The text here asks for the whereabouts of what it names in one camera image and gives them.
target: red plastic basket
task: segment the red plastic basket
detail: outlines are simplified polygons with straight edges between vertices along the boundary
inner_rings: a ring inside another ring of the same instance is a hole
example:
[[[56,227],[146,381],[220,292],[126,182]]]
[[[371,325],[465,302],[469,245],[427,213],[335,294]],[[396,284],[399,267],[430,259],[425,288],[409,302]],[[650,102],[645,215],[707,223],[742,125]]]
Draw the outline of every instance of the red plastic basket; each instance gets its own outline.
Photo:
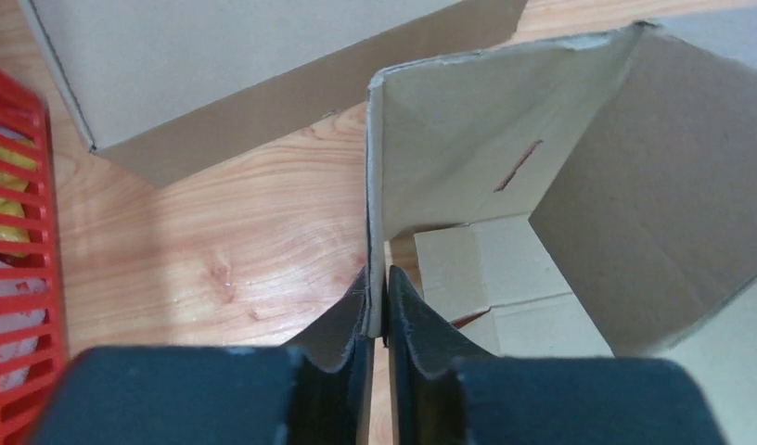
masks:
[[[65,359],[48,122],[43,102],[0,71],[0,203],[23,212],[0,210],[0,227],[24,235],[0,237],[0,444],[22,442]]]

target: wooden floor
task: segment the wooden floor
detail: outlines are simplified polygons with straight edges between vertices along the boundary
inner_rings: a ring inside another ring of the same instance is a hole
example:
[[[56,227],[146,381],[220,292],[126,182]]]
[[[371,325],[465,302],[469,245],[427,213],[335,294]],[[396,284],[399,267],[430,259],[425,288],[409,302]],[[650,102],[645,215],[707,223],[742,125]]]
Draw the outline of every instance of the wooden floor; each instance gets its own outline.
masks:
[[[531,0],[515,40],[754,3]],[[0,0],[0,68],[51,109],[71,354],[104,343],[279,343],[365,262],[364,104],[156,191],[86,153],[15,0]],[[392,247],[417,276],[413,243]],[[376,372],[372,443],[391,443],[384,350]]]

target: cardboard box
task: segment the cardboard box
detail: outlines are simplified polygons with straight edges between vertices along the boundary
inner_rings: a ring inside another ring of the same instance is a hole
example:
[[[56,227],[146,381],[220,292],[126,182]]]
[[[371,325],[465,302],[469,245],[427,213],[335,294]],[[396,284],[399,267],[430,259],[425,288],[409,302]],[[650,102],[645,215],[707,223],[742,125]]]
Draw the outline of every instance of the cardboard box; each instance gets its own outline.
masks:
[[[525,0],[20,0],[84,142],[157,186],[365,99],[379,69],[505,41]]]
[[[389,68],[367,134],[372,304],[415,234],[488,350],[670,357],[757,443],[757,8]]]

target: cardboard panel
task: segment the cardboard panel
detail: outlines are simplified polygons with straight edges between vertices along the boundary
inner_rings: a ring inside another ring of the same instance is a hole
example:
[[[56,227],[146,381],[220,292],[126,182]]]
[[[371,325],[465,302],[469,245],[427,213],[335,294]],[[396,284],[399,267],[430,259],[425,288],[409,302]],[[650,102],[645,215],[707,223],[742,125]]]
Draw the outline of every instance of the cardboard panel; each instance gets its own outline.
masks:
[[[573,294],[493,308],[502,355],[612,357],[608,343]]]
[[[32,7],[95,139],[112,146],[456,3],[54,0]]]
[[[449,321],[571,293],[528,214],[414,236],[423,298]]]
[[[383,147],[376,149],[383,148],[385,166],[385,238],[533,210],[621,84],[643,29],[520,44],[381,74]],[[540,140],[511,184],[495,192]]]
[[[531,222],[614,352],[673,344],[757,275],[757,70],[645,36]]]
[[[662,357],[701,385],[729,443],[757,444],[757,281]]]

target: cardboard flap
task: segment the cardboard flap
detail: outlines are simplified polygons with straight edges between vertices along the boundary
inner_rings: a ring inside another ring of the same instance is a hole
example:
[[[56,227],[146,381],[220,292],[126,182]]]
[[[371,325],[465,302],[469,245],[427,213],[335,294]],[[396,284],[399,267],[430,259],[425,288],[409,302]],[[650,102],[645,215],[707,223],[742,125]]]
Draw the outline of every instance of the cardboard flap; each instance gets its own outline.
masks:
[[[414,235],[424,299],[452,322],[570,294],[528,214]]]
[[[617,354],[671,345],[757,275],[757,70],[666,34],[531,217]]]

